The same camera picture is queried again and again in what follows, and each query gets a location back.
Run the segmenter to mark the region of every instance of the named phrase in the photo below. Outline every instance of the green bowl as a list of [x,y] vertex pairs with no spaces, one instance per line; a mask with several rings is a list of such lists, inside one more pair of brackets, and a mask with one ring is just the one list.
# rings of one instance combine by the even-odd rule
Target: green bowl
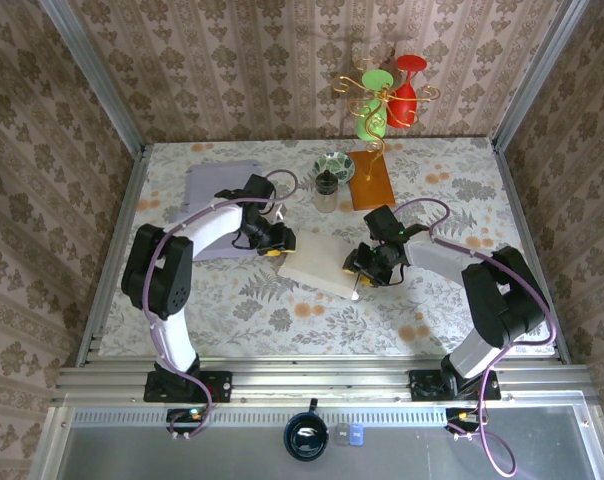
[[317,177],[328,170],[338,177],[338,185],[346,184],[355,174],[355,164],[351,157],[343,152],[331,152],[321,155],[313,164],[312,174]]

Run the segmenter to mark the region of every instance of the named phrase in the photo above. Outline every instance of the black cup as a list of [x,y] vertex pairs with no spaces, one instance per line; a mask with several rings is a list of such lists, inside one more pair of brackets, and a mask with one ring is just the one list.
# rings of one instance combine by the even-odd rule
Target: black cup
[[309,411],[298,413],[284,427],[286,451],[302,462],[318,458],[329,443],[329,429],[317,415],[317,406],[317,398],[311,399]]
[[321,195],[331,195],[338,189],[338,177],[325,170],[315,177],[315,188]]

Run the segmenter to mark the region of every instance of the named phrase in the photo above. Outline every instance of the blue mug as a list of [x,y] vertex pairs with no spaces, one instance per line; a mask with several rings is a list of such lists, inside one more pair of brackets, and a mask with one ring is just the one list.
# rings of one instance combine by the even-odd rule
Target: blue mug
[[318,400],[311,399],[308,412],[298,413],[284,427],[286,451],[302,462],[318,458],[329,443],[329,429],[317,412]]

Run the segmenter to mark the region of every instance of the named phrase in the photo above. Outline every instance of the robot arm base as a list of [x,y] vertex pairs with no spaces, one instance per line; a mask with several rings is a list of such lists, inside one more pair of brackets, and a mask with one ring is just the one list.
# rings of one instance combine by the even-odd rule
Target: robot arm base
[[[215,403],[229,403],[233,390],[233,374],[227,371],[200,370],[196,357],[186,374],[199,379],[211,391]],[[159,363],[146,377],[144,401],[148,403],[206,403],[206,395],[193,382],[163,368]]]
[[[482,375],[467,379],[460,377],[455,369],[445,367],[449,356],[442,360],[439,370],[410,370],[409,388],[413,402],[477,401]],[[500,385],[495,372],[490,372],[484,398],[500,400]]]

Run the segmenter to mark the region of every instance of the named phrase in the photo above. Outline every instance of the small white object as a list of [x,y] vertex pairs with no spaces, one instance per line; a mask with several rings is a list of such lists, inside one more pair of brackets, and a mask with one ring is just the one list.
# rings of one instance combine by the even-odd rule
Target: small white object
[[287,255],[278,275],[357,300],[357,275],[342,269],[354,248],[355,245],[341,238],[301,230],[296,234],[295,253]]

